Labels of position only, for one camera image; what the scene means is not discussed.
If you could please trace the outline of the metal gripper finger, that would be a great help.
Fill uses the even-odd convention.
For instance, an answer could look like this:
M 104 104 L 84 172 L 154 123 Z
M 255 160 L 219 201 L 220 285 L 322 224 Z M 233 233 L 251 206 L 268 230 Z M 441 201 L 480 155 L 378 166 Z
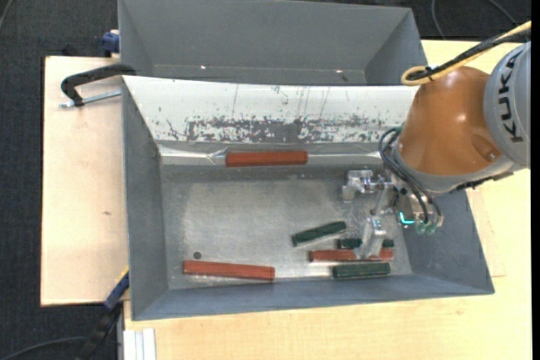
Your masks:
M 367 218 L 362 230 L 362 245 L 359 248 L 359 256 L 362 259 L 378 256 L 386 235 L 386 226 L 381 218 Z
M 352 201 L 357 193 L 377 193 L 385 187 L 386 179 L 381 175 L 375 175 L 370 169 L 350 170 L 346 174 L 345 185 L 342 187 L 342 199 Z

